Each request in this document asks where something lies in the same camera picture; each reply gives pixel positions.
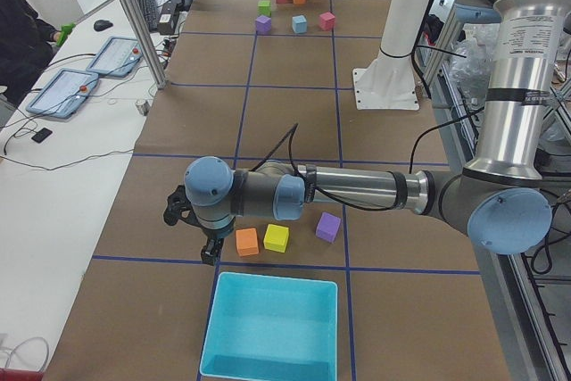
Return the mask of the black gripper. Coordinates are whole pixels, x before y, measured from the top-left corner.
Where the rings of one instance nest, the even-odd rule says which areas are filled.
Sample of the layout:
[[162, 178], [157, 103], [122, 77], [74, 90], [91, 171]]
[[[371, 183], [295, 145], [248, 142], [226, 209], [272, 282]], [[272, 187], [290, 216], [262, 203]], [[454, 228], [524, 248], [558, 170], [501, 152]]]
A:
[[223, 249], [223, 240], [233, 232], [232, 225], [226, 225], [223, 228], [203, 228], [203, 233], [207, 237], [207, 241], [201, 250], [202, 264], [217, 265], [221, 251]]

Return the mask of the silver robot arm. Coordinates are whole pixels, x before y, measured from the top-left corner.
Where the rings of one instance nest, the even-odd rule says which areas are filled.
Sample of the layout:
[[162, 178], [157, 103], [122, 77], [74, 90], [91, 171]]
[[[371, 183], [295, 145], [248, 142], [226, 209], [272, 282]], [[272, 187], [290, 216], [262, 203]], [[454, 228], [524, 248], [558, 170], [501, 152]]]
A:
[[407, 209], [439, 219], [490, 252], [527, 251], [548, 234], [553, 214], [540, 193], [534, 157], [570, 0], [456, 0], [461, 17], [483, 12], [499, 35], [476, 154], [460, 174], [415, 174], [298, 166], [265, 160], [232, 170], [217, 157], [192, 162], [164, 219], [199, 227], [203, 263], [219, 260], [238, 217], [294, 220], [306, 203], [362, 211]]

